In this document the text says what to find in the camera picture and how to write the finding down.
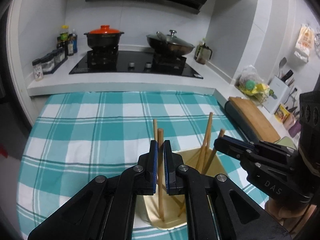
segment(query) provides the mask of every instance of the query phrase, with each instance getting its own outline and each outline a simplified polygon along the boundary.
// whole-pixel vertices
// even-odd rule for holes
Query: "screw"
[[[188,165],[182,164],[179,166],[180,171],[187,171],[189,169]]]
[[[143,171],[143,167],[141,165],[136,165],[133,167],[133,170],[136,172],[140,172],[140,171]]]
[[[219,174],[219,175],[217,176],[217,180],[218,180],[218,181],[221,181],[221,182],[225,182],[225,181],[227,180],[227,176],[224,175],[224,174]]]
[[[102,182],[104,182],[104,181],[106,180],[106,177],[105,177],[105,176],[102,176],[102,175],[99,175],[99,176],[95,177],[94,180],[95,180],[96,182],[98,182],[98,183],[102,183]]]

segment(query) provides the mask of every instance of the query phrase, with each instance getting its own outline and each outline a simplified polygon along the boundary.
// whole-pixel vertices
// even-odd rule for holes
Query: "white countertop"
[[[119,49],[141,51],[145,48],[119,46]],[[28,85],[28,94],[30,96],[38,96],[94,91],[180,90],[213,94],[222,106],[224,106],[230,96],[245,97],[237,88],[226,82],[211,68],[197,63],[191,54],[187,56],[187,63],[203,76],[203,79],[149,73],[82,73],[69,75],[69,72],[89,50],[89,47],[80,47],[78,53],[69,57],[54,74],[45,75],[40,81],[33,80]],[[281,138],[290,136],[283,125],[264,107],[260,106],[258,108],[276,129]]]

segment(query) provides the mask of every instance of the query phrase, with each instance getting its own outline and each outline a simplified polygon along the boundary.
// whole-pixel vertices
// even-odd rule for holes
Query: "gas stove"
[[[69,74],[104,72],[153,73],[203,79],[186,63],[185,57],[118,50],[118,47],[88,51]]]

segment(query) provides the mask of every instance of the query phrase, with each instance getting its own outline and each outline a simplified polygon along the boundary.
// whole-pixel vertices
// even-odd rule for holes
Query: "checkered tablecloth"
[[[213,112],[211,147],[221,128],[241,139],[211,95],[184,92],[101,92],[52,95],[31,131],[20,167],[17,211],[24,239],[97,175],[135,165],[153,139],[152,120],[172,150],[199,147]],[[258,204],[267,196],[246,181],[239,161],[218,156],[228,176]],[[135,228],[133,239],[187,239],[186,227]]]

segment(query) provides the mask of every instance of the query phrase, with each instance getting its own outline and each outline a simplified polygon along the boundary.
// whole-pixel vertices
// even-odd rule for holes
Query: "cutting board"
[[[253,129],[259,140],[274,143],[281,139],[271,123],[252,101],[234,97],[229,97],[229,101]]]

